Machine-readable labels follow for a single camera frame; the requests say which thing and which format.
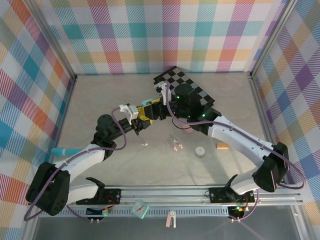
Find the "white clamp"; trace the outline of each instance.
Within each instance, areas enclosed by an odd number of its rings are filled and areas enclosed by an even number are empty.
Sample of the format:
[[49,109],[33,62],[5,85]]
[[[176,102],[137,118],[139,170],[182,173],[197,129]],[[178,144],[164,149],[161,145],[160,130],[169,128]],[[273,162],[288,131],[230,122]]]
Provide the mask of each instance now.
[[[161,81],[161,82],[157,83],[156,85],[154,85],[154,88],[156,89],[156,91],[158,93],[161,92],[161,94],[162,94],[163,105],[167,104],[167,95],[166,95],[167,86],[168,86],[168,84],[164,81]],[[170,101],[171,101],[171,91],[169,89],[168,102],[170,102]]]
[[165,226],[167,228],[170,228],[171,219],[173,219],[173,227],[176,228],[176,212],[175,211],[169,211],[168,213],[168,217],[166,218],[166,223],[165,223]]
[[123,112],[129,124],[132,125],[132,120],[138,117],[138,109],[135,105],[119,105],[120,112]]

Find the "plaid backdrop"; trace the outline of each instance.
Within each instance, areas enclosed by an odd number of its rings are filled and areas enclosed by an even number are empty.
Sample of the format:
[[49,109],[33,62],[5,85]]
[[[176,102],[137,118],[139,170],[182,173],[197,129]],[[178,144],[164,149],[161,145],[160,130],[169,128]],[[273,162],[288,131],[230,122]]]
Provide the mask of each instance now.
[[257,84],[273,135],[307,179],[303,200],[320,239],[320,0],[298,2]]
[[0,1],[0,240],[16,240],[71,81],[23,0]]
[[287,0],[37,0],[78,74],[248,71]]

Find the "cylindrical object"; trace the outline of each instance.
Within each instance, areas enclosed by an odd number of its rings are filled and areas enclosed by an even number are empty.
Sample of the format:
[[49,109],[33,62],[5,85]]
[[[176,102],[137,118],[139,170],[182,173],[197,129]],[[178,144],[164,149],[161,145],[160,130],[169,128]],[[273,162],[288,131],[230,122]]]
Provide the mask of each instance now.
[[195,154],[199,157],[202,157],[203,155],[205,155],[205,149],[202,146],[197,146],[195,148]]
[[51,149],[51,154],[53,156],[72,156],[79,152],[81,152],[82,149],[76,149],[76,148],[64,148],[64,147],[55,147]]

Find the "yellow object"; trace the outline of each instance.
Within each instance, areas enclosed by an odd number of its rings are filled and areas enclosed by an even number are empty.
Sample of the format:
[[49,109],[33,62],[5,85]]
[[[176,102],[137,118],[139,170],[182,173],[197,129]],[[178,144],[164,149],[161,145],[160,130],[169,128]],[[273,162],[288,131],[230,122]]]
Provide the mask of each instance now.
[[150,124],[152,124],[153,120],[151,120],[150,118],[145,116],[145,107],[147,107],[147,106],[149,106],[151,104],[154,104],[154,103],[158,103],[158,102],[160,102],[160,98],[157,98],[157,99],[151,101],[150,103],[148,103],[145,106],[137,107],[137,109],[138,109],[138,118],[141,119],[142,121],[150,120]]
[[224,143],[224,142],[217,142],[216,143],[216,149],[227,150],[227,149],[229,149],[229,145]]

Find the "table surface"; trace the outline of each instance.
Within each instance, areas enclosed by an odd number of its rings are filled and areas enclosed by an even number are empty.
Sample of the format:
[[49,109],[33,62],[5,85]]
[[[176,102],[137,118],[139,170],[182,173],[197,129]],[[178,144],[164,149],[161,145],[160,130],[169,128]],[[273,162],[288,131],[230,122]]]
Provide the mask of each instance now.
[[[264,139],[253,95],[245,73],[188,73],[215,99],[214,108],[231,122]],[[85,148],[93,139],[97,119],[121,104],[140,105],[156,99],[153,78],[157,74],[80,75],[75,84],[58,143],[59,147]],[[117,119],[124,114],[117,112]],[[172,138],[183,144],[173,151]],[[173,126],[171,118],[154,121],[136,136],[127,134],[128,145],[107,160],[84,171],[74,181],[93,177],[106,185],[206,185],[225,184],[235,174],[255,166],[234,149],[217,150],[218,139],[200,132],[186,133]],[[116,141],[121,147],[122,137]],[[201,146],[205,155],[198,157]]]

